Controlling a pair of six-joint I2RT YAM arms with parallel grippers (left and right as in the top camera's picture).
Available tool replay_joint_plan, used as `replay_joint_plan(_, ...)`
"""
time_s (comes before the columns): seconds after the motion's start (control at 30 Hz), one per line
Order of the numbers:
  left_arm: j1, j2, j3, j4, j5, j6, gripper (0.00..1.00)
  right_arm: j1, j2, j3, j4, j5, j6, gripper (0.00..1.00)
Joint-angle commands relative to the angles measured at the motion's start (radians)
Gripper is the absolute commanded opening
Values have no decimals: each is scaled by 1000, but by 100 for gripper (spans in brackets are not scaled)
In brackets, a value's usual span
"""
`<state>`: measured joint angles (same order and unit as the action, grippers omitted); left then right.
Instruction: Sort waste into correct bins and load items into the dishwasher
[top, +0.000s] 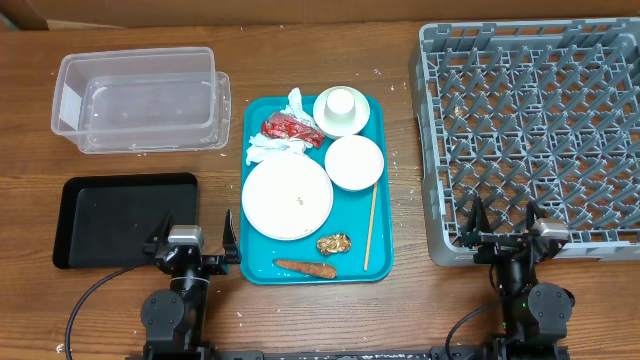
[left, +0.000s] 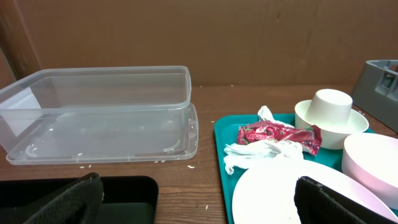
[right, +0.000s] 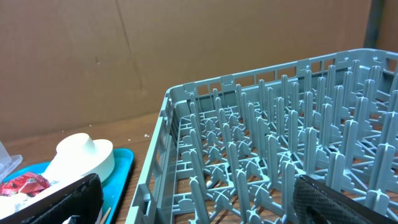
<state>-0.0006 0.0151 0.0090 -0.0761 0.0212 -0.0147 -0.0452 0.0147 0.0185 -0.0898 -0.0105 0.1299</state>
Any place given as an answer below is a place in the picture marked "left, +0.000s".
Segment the red snack wrapper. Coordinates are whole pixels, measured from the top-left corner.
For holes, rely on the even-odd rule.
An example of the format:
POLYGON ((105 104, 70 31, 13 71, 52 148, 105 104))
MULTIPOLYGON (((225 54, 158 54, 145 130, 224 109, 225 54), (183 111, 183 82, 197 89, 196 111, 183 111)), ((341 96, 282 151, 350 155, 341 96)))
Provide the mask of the red snack wrapper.
POLYGON ((321 130, 316 125, 296 129, 272 121, 258 121, 239 127, 237 144, 248 145, 260 140, 298 142, 306 151, 315 156, 323 141, 321 130))

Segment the large white plate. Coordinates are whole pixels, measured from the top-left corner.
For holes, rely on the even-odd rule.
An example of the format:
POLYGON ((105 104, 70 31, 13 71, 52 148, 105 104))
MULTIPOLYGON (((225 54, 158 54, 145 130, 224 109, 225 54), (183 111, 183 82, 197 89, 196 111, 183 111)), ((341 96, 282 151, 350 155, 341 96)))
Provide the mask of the large white plate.
POLYGON ((313 161, 267 159, 238 180, 232 199, 235 223, 298 223, 294 205, 296 181, 308 176, 356 203, 397 222, 392 210, 347 175, 313 161))

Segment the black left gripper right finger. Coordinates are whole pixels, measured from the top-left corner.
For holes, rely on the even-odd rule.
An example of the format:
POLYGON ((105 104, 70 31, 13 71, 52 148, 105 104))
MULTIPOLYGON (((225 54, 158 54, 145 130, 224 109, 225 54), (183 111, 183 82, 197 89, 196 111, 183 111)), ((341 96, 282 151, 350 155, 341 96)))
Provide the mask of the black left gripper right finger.
POLYGON ((294 203, 301 224, 395 224, 308 176, 296 181, 294 203))

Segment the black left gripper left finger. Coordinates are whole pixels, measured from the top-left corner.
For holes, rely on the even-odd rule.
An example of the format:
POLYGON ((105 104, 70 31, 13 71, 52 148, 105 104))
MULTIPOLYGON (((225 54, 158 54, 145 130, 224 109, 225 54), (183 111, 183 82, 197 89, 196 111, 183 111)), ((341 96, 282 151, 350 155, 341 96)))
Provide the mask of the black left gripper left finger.
POLYGON ((28 205, 24 222, 94 223, 103 197, 100 176, 92 172, 28 205))

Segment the white napkin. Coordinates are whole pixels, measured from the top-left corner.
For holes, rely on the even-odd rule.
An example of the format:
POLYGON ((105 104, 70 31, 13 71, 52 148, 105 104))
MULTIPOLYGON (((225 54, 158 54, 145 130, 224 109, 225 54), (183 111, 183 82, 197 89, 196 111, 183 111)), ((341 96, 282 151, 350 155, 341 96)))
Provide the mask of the white napkin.
POLYGON ((248 145, 232 144, 224 148, 225 171, 228 175, 234 173, 234 168, 249 169, 265 159, 291 158, 303 160, 303 147, 298 142, 290 140, 274 141, 260 140, 248 145))

